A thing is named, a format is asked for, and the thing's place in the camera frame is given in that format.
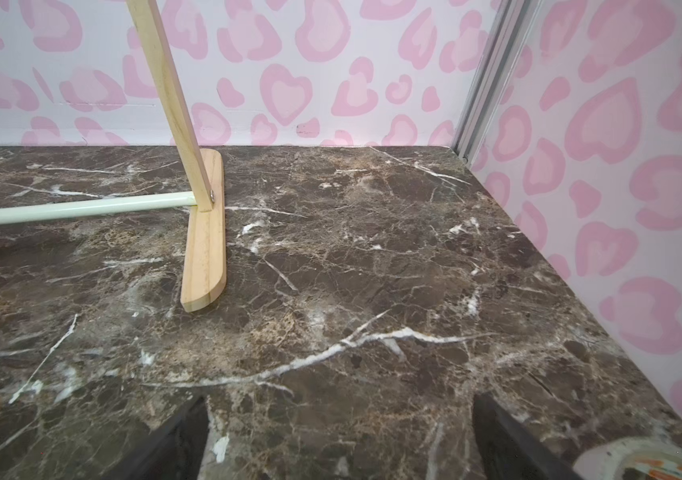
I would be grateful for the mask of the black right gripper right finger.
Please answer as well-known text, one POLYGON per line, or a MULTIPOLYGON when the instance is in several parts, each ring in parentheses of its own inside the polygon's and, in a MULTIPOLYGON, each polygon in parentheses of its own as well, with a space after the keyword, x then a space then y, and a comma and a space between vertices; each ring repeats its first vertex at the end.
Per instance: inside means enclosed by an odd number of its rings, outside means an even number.
POLYGON ((581 480, 489 393, 473 397, 475 441, 490 480, 581 480))

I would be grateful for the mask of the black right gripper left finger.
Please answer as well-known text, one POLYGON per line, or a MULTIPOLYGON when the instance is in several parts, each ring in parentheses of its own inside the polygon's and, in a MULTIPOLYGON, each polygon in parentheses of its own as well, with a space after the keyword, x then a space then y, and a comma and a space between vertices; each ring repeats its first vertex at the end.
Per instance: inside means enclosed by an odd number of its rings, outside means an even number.
POLYGON ((102 478, 197 479, 209 435, 203 396, 183 404, 102 478))

